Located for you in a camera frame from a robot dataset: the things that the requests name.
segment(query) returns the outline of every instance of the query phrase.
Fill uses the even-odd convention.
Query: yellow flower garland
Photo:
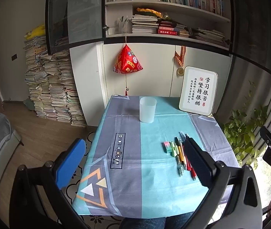
[[[138,12],[150,12],[150,13],[153,13],[153,14],[155,14],[156,16],[162,18],[162,14],[161,14],[160,12],[158,12],[158,11],[153,10],[153,9],[139,8],[139,7],[138,7],[136,10],[137,10]]]

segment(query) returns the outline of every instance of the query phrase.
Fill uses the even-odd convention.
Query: striped ribbon
[[[175,51],[175,59],[178,61],[181,68],[183,67],[183,64],[184,64],[185,53],[186,53],[186,46],[181,46],[180,55]]]

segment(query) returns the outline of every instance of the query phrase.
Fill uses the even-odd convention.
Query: table
[[[214,118],[179,110],[178,97],[157,99],[153,123],[139,121],[140,96],[112,96],[91,144],[73,201],[80,215],[156,218],[194,211],[207,187],[181,177],[176,158],[162,142],[183,131],[215,161],[238,167],[231,146]],[[222,203],[229,198],[228,187]]]

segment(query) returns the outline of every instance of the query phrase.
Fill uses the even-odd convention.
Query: framed sign
[[[214,106],[217,80],[216,72],[185,67],[179,109],[209,116]]]

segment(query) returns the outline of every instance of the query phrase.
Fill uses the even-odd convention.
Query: wooden floor
[[[86,128],[71,126],[65,122],[39,118],[22,103],[5,103],[4,114],[20,134],[24,144],[19,144],[15,150],[0,182],[0,218],[9,225],[10,193],[18,166],[25,164],[28,168],[40,167],[48,160],[55,160],[75,138],[86,139],[88,131]],[[41,196],[51,218],[56,219],[45,193]]]

